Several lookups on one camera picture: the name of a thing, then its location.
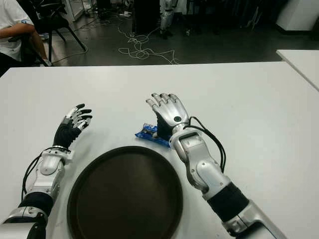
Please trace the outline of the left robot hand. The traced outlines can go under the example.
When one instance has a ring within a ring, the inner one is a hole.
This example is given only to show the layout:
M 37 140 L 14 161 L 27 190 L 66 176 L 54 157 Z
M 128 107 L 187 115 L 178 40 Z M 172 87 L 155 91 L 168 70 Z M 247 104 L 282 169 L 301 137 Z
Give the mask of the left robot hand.
M 53 140 L 53 147 L 68 149 L 73 141 L 86 129 L 92 119 L 91 109 L 85 104 L 73 107 L 62 119 Z

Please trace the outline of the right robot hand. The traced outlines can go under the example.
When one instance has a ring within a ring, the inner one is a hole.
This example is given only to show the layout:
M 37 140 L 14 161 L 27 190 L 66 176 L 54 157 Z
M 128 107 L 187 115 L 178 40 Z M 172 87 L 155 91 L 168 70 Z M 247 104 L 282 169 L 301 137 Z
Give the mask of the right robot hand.
M 175 94 L 152 93 L 146 103 L 157 117 L 157 135 L 169 140 L 189 123 L 189 115 L 181 100 Z

